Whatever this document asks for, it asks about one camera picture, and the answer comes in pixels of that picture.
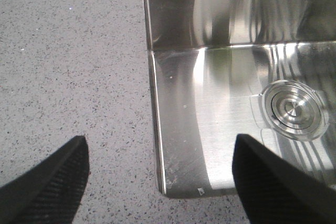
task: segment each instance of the stainless steel sink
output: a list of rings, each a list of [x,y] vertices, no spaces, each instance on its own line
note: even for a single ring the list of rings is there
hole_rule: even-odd
[[[145,0],[159,190],[235,192],[237,134],[336,185],[336,0]]]

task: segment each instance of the sink drain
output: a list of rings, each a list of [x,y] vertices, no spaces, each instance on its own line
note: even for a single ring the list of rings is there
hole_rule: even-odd
[[[299,82],[271,83],[262,93],[262,107],[270,126],[294,140],[313,140],[321,136],[328,125],[322,99]]]

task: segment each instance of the countertop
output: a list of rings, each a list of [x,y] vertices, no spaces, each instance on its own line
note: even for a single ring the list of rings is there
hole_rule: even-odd
[[[1,0],[0,11],[0,185],[85,135],[74,223],[248,223],[236,195],[155,187],[143,0]]]

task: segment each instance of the sink basin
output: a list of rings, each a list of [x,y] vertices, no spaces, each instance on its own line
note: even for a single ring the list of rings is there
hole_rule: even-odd
[[[235,193],[237,134],[335,188],[336,0],[144,0],[156,174]]]

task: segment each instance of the speckled countertop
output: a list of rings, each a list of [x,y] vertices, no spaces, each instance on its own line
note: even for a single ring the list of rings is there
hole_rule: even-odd
[[[0,14],[0,185],[85,135],[74,223],[248,223],[237,196],[155,187],[142,0],[1,0]]]

